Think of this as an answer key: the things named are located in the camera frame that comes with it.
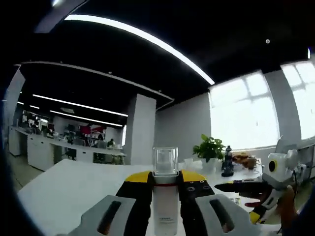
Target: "clear bottle cap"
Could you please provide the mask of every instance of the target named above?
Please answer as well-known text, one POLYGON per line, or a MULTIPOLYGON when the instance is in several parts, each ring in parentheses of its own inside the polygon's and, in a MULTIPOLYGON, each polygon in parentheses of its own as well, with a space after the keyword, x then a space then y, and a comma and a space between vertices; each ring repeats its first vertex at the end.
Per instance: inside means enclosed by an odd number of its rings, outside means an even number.
POLYGON ((178 175, 177 147, 154 147, 153 152, 154 176, 178 175))

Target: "green plant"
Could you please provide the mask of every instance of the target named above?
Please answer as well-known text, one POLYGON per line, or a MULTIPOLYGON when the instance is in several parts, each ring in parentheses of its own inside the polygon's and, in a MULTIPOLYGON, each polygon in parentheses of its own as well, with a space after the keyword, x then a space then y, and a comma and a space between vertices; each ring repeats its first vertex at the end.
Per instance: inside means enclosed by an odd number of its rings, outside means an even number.
POLYGON ((204 134, 201 135, 201 139, 203 142, 199 146, 193 146, 193 154, 197 154, 199 158, 205 158, 206 162, 211 158, 223 159, 222 149, 225 146, 222 145, 221 139, 214 139, 204 134))

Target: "black ceiling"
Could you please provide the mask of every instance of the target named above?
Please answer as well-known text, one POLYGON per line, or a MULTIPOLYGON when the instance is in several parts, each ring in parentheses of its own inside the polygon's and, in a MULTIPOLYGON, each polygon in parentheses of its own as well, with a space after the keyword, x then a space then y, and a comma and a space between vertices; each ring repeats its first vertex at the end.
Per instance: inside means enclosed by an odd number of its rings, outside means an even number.
MULTIPOLYGON (((267 72, 282 63, 306 59, 307 47, 315 42, 315 8, 311 4, 270 0, 244 4, 90 0, 72 14, 105 17, 144 30, 173 46, 216 83, 221 83, 258 69, 267 72)), ((45 13, 53 10, 46 3, 37 6, 30 22, 25 17, 15 29, 23 27, 24 32, 30 31, 44 15, 39 13, 41 9, 45 13)), ((174 98, 174 103, 206 92, 209 86, 191 68, 158 46, 97 23, 61 21, 49 34, 21 34, 13 37, 10 45, 14 63, 52 61, 111 72, 161 91, 174 98)), ((36 92, 120 112, 133 95, 146 93, 108 77, 60 66, 23 67, 27 81, 41 80, 38 84, 45 88, 36 90, 34 82, 27 82, 23 88, 26 94, 29 90, 28 94, 36 92)), ((161 96, 155 98, 158 106, 168 102, 161 96)))

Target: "white desk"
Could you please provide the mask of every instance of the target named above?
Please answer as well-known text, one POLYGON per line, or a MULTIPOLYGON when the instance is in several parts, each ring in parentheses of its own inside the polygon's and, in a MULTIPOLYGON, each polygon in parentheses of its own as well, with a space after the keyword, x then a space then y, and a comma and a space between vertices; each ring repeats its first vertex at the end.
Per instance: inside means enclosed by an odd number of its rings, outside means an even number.
POLYGON ((41 135, 29 134, 20 127, 11 127, 9 134, 9 151, 13 155, 21 154, 21 136, 27 136, 28 163, 40 170, 46 171, 54 162, 54 146, 75 149, 76 160, 93 163, 93 153, 102 153, 113 156, 122 156, 118 149, 102 149, 68 144, 65 141, 46 138, 41 135))
MULTIPOLYGON (((115 195, 125 178, 129 175, 152 170, 152 166, 120 166, 92 164, 63 160, 42 173, 24 186, 18 196, 33 222, 45 235, 69 233, 80 224, 81 215, 107 195, 115 195)), ((208 182, 216 193, 215 184, 233 179, 252 178, 260 175, 261 167, 256 171, 243 170, 234 176, 222 178, 221 173, 209 175, 208 182)), ((241 199, 245 207, 250 199, 241 199)), ((153 208, 147 228, 147 236, 153 235, 153 208)), ((178 234, 185 235, 182 218, 179 216, 178 234)))

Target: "bright window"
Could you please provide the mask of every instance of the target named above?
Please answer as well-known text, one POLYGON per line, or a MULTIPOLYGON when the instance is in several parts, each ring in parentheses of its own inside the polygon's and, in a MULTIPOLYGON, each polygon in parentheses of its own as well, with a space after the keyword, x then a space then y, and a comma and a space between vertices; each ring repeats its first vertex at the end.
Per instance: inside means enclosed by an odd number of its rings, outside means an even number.
POLYGON ((232 149, 275 145, 279 126, 274 102, 261 72, 210 89, 211 136, 232 149))
POLYGON ((282 66, 300 118, 301 138, 315 136, 315 67, 311 62, 282 66))

